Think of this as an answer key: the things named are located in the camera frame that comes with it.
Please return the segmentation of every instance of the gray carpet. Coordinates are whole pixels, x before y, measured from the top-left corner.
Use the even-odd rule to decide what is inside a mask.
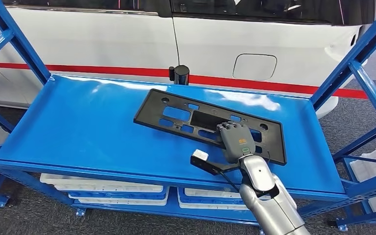
[[[376,53],[366,67],[376,78]],[[347,88],[359,88],[352,81]],[[0,108],[0,113],[12,123],[23,115],[22,110]],[[376,112],[367,100],[340,99],[338,106],[320,120],[331,152],[376,127]],[[371,152],[376,140],[367,144],[356,154]],[[52,201],[39,193],[15,182],[6,180],[2,192],[15,199],[12,208],[0,209],[0,235],[243,235],[258,234],[253,226],[181,219],[158,215],[117,211],[88,211],[85,217],[76,217],[69,207]],[[298,201],[299,205],[307,202]],[[312,235],[338,235],[336,228],[330,228],[326,221],[344,216],[341,210],[325,213],[308,219],[306,225]],[[348,235],[376,235],[376,224],[354,225]]]

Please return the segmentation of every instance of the black cable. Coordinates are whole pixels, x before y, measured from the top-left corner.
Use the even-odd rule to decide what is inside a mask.
[[[237,186],[235,186],[235,184],[233,182],[231,182],[231,180],[222,171],[220,171],[220,174],[224,177],[224,179],[227,180],[228,183],[230,183],[231,186],[233,186],[233,188],[235,188],[237,190],[237,192],[240,192],[240,190],[238,190]]]

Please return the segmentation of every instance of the car door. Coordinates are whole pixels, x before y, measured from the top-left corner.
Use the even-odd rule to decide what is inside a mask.
[[[125,78],[166,82],[157,70],[178,64],[167,0],[24,0],[7,9],[54,73],[109,78],[147,74]],[[25,68],[11,45],[0,51],[0,76],[17,87],[3,88],[0,104],[19,107],[33,101],[41,84]]]
[[[171,1],[180,63],[191,74],[273,83],[321,85],[366,18],[341,15],[356,0]]]

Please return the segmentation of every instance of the robotic arm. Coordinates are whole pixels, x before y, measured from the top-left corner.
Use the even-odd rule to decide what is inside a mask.
[[[310,235],[296,211],[296,203],[280,179],[271,173],[266,161],[254,155],[256,146],[246,125],[224,122],[217,126],[226,146],[226,160],[239,166],[243,180],[239,189],[241,199],[256,217],[266,235]],[[196,150],[191,163],[216,174],[207,153]],[[269,200],[260,200],[269,195]]]

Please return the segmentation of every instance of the round hole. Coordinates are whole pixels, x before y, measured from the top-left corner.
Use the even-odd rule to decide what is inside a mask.
[[[265,131],[267,131],[267,129],[269,129],[269,127],[268,127],[266,124],[264,124],[264,123],[260,124],[260,127],[261,127],[263,130],[265,130]]]

